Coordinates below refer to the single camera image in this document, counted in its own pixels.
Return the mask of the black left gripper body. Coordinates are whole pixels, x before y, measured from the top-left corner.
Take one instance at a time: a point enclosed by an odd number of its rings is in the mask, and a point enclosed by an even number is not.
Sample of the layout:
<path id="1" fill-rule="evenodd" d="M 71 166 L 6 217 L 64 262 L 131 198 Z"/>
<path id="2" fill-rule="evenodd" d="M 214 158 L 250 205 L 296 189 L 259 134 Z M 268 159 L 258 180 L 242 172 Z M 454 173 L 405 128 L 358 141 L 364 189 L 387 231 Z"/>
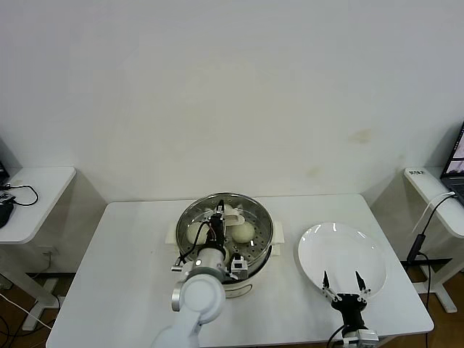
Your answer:
<path id="1" fill-rule="evenodd" d="M 220 213 L 215 213 L 211 216 L 208 222 L 209 230 L 205 246 L 223 249 L 225 243 L 224 219 Z"/>

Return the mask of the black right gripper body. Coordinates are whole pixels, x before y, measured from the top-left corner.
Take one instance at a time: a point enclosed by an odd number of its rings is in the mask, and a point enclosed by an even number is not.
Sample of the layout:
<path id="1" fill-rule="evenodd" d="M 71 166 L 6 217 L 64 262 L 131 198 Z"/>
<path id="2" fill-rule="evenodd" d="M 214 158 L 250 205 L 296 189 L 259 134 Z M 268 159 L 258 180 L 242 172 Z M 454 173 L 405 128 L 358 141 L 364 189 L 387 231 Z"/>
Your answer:
<path id="1" fill-rule="evenodd" d="M 341 313 L 345 328 L 365 328 L 362 311 L 367 307 L 367 301 L 360 295 L 337 294 L 331 306 Z"/>

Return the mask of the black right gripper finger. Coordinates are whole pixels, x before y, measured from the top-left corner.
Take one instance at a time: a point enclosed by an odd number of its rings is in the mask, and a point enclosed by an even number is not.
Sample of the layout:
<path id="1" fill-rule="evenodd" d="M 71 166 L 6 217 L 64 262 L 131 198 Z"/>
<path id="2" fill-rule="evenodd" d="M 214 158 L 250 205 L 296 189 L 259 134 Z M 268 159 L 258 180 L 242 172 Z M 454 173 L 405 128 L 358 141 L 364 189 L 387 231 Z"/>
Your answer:
<path id="1" fill-rule="evenodd" d="M 365 280 L 363 277 L 358 273 L 358 271 L 355 272 L 356 275 L 356 280 L 357 280 L 357 285 L 359 288 L 359 300 L 361 302 L 366 303 L 367 298 L 370 296 L 371 290 L 366 286 Z"/>
<path id="2" fill-rule="evenodd" d="M 340 302 L 341 297 L 330 287 L 328 274 L 324 271 L 323 274 L 323 287 L 322 287 L 324 296 L 329 299 L 330 302 Z"/>

